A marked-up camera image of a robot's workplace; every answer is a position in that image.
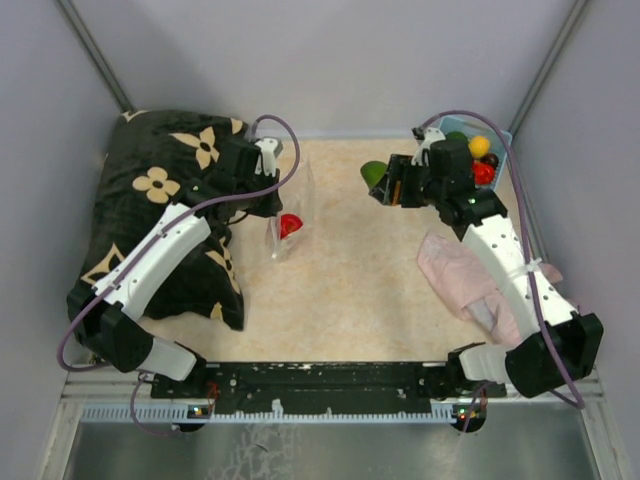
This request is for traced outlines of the yellow toy lemon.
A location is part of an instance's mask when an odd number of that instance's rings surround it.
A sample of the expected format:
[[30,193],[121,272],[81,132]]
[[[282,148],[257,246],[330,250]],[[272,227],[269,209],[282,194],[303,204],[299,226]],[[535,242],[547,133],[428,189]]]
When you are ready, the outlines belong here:
[[476,135],[469,140],[468,148],[473,158],[480,159],[490,152],[491,142],[485,136]]

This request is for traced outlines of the green orange toy mango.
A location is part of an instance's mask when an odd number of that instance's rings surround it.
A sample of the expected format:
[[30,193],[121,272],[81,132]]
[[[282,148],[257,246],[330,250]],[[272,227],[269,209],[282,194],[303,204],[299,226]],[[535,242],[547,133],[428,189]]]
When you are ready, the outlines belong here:
[[360,174],[369,189],[375,187],[387,170],[387,164],[381,161],[368,161],[360,168]]

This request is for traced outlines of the red toy apple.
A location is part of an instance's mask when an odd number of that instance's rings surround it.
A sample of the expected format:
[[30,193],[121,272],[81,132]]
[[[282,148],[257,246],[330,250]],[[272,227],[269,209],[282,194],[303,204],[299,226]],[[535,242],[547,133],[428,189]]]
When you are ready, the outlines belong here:
[[279,219],[279,238],[285,239],[304,226],[302,219],[292,213],[282,214]]

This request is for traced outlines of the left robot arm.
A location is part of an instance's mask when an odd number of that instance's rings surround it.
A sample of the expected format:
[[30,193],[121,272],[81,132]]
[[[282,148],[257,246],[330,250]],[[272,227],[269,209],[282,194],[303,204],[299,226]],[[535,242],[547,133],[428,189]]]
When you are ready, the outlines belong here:
[[191,179],[170,199],[148,233],[116,267],[93,285],[78,285],[68,296],[74,337],[118,371],[158,374],[194,397],[208,384],[206,362],[173,341],[154,336],[139,320],[153,296],[179,264],[211,234],[206,219],[214,211],[227,220],[236,211],[269,217],[287,182],[277,159],[283,149],[275,138],[230,139],[212,180]]

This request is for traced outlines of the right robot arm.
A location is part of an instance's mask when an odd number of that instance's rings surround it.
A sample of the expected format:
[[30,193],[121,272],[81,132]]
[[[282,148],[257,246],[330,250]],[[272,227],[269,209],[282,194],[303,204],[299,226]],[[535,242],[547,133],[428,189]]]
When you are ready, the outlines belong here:
[[526,398],[588,377],[604,333],[595,314],[580,314],[525,255],[497,194],[475,183],[474,160],[458,140],[438,140],[419,156],[393,154],[369,194],[380,204],[432,206],[487,269],[514,314],[521,343],[472,344],[451,353],[448,387],[470,395],[482,381],[510,384]]

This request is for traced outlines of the clear dotted zip bag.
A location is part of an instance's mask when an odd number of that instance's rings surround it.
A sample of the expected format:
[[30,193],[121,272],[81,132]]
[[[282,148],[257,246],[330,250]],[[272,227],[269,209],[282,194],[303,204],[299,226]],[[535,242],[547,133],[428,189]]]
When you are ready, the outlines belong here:
[[273,260],[284,261],[308,242],[314,226],[315,179],[308,157],[301,159],[279,196],[283,207],[269,219],[265,243]]

